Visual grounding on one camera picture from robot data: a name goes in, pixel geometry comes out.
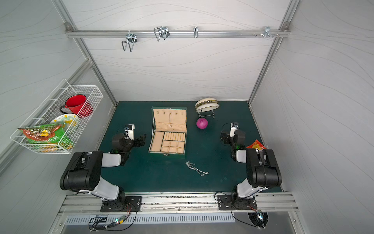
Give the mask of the green jewelry box beige lining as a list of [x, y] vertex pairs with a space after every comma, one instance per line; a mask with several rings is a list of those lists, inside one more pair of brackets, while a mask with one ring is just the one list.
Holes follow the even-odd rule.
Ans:
[[187, 108], [153, 107], [152, 138], [149, 153], [183, 156], [187, 140]]

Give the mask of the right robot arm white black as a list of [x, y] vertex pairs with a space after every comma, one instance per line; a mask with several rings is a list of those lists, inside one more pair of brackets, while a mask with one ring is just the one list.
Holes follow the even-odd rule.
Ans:
[[256, 195], [282, 182], [274, 151], [246, 147], [245, 132], [235, 128], [221, 132], [220, 140], [230, 147], [235, 162], [246, 165], [246, 178], [234, 186], [231, 195], [217, 196], [219, 210], [256, 210]]

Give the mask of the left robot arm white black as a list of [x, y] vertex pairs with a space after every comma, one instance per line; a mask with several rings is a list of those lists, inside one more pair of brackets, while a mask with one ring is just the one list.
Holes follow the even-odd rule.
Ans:
[[147, 135], [130, 138], [128, 134], [116, 134], [112, 138], [112, 151], [84, 151], [73, 154], [60, 179], [60, 188], [77, 194], [87, 193], [100, 198], [102, 213], [138, 212], [141, 196], [127, 197], [124, 189], [111, 184], [102, 175], [102, 168], [125, 165], [134, 147], [145, 145]]

